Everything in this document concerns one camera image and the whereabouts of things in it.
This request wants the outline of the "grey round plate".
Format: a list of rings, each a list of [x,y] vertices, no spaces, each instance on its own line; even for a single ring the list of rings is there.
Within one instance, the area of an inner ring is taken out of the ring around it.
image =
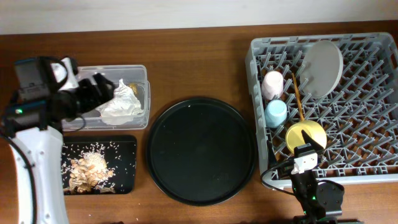
[[[321,98],[331,93],[343,74],[343,56],[340,49],[329,40],[321,40],[309,48],[303,59],[305,68],[299,75],[307,95]]]

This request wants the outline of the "gold candy wrapper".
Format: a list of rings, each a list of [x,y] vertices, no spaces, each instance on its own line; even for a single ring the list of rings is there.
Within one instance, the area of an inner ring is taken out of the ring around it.
[[[138,95],[138,94],[139,94],[138,89],[137,89],[137,85],[136,85],[135,83],[130,83],[130,84],[128,84],[128,86],[129,86],[129,88],[132,89],[132,91],[133,91],[133,93],[134,93],[135,95]]]

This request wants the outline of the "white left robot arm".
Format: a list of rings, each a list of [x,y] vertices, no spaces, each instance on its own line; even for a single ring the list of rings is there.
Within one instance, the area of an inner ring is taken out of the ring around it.
[[[14,64],[19,80],[1,115],[1,137],[17,173],[19,223],[68,223],[63,194],[62,121],[73,121],[114,97],[100,73],[77,80],[74,59],[32,57]]]

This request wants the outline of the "wooden chopstick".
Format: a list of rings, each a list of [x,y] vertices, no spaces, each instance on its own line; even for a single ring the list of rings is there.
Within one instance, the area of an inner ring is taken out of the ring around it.
[[[297,81],[296,81],[296,77],[295,77],[294,73],[292,73],[292,81],[293,81],[293,84],[294,84],[294,91],[295,91],[295,97],[296,97],[296,100],[297,100],[297,106],[298,106],[298,112],[299,112],[300,120],[304,121],[305,118],[304,118],[304,115],[303,115],[302,103],[301,103],[301,100],[300,100],[300,93],[299,93],[299,89],[298,89],[298,85],[297,85]]]

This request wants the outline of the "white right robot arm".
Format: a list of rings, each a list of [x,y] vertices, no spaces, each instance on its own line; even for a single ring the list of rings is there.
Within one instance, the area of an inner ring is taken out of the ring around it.
[[[303,215],[295,216],[293,223],[338,223],[345,188],[334,181],[317,180],[313,169],[318,166],[325,148],[304,130],[301,136],[305,144],[294,148],[294,157],[265,170],[261,177],[275,170],[289,175],[293,190],[290,194],[295,196],[303,210]]]

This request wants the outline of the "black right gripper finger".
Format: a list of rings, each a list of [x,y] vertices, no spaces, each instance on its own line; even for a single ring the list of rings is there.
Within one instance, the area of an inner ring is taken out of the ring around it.
[[[267,143],[267,150],[268,150],[268,169],[271,170],[273,167],[275,167],[278,164],[271,142]]]
[[[323,151],[323,146],[312,139],[304,130],[301,130],[303,140],[306,144],[309,144],[314,151]]]

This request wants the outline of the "food scraps and rice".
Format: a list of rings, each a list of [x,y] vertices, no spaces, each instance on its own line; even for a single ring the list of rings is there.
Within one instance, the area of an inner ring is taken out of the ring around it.
[[[119,144],[112,141],[65,143],[61,156],[63,192],[114,194],[117,166],[111,161],[121,161],[119,152]]]

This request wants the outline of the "white paper napkin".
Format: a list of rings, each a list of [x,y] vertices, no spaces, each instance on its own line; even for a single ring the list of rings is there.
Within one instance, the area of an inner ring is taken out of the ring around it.
[[[143,113],[141,102],[133,89],[124,84],[120,79],[118,87],[114,89],[114,98],[96,108],[102,117],[110,116],[135,116]]]

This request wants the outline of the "pink cup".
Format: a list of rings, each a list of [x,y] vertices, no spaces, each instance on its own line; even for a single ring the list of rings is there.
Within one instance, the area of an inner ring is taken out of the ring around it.
[[[266,100],[280,98],[284,89],[284,78],[278,71],[271,71],[265,74],[261,84],[262,96]]]

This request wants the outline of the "light blue cup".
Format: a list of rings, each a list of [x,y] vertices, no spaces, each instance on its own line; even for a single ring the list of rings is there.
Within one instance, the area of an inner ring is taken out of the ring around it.
[[[287,119],[287,105],[282,100],[272,100],[267,104],[264,115],[266,126],[277,128]]]

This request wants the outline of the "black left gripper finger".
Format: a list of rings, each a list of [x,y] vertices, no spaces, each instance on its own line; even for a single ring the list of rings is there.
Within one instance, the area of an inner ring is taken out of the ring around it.
[[[93,75],[97,88],[102,95],[114,95],[115,85],[108,80],[104,75],[96,73]]]
[[[99,95],[97,98],[91,101],[90,109],[101,111],[112,99],[114,94]]]

